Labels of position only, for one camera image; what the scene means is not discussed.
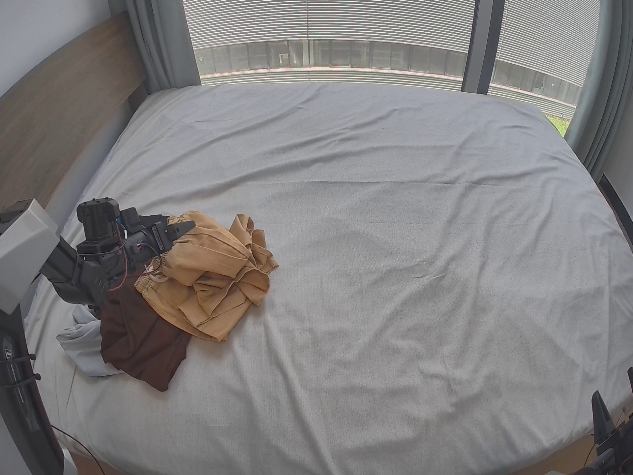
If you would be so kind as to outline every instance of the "bed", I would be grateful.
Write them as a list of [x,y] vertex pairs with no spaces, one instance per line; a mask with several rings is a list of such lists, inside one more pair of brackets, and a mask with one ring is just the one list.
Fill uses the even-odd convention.
[[[238,213],[280,267],[166,392],[86,377],[43,282],[27,342],[51,422],[129,474],[508,473],[629,398],[633,254],[537,109],[368,84],[148,97],[82,199]],[[75,245],[71,216],[63,235]],[[80,448],[60,440],[76,452]]]

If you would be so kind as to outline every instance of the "brown garment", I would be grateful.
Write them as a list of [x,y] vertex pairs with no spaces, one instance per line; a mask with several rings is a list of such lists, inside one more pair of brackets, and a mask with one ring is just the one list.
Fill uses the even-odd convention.
[[268,273],[277,262],[266,249],[264,231],[238,215],[229,230],[214,219],[188,211],[170,224],[194,220],[196,226],[163,255],[164,281],[144,276],[136,289],[156,313],[194,336],[226,337],[251,304],[268,292]]
[[107,293],[101,305],[101,357],[117,369],[143,380],[159,391],[187,356],[191,335],[156,315],[126,280]]

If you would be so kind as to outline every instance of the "headboard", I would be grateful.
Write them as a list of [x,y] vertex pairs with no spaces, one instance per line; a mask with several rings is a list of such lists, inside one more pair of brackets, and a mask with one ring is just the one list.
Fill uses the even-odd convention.
[[147,74],[127,13],[43,60],[0,98],[0,210],[46,206],[75,159]]

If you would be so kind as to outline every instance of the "mattress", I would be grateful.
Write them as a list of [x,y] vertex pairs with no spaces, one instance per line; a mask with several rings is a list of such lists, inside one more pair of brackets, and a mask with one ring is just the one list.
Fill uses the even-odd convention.
[[[630,396],[633,254],[534,107],[346,84],[149,97],[83,192],[238,213],[279,262],[227,343],[166,392],[87,377],[42,283],[28,317],[51,422],[131,474],[506,473]],[[76,218],[63,235],[82,241]],[[79,446],[60,436],[63,443]]]

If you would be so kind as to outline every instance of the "pile of clothes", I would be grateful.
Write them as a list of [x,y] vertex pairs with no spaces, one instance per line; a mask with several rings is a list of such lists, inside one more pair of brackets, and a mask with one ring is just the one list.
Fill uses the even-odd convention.
[[192,336],[226,341],[249,306],[261,304],[277,267],[264,232],[245,215],[227,230],[198,211],[169,224],[187,220],[196,226],[154,258],[156,272],[129,277],[95,311],[75,308],[75,325],[57,339],[86,375],[125,372],[165,391]]

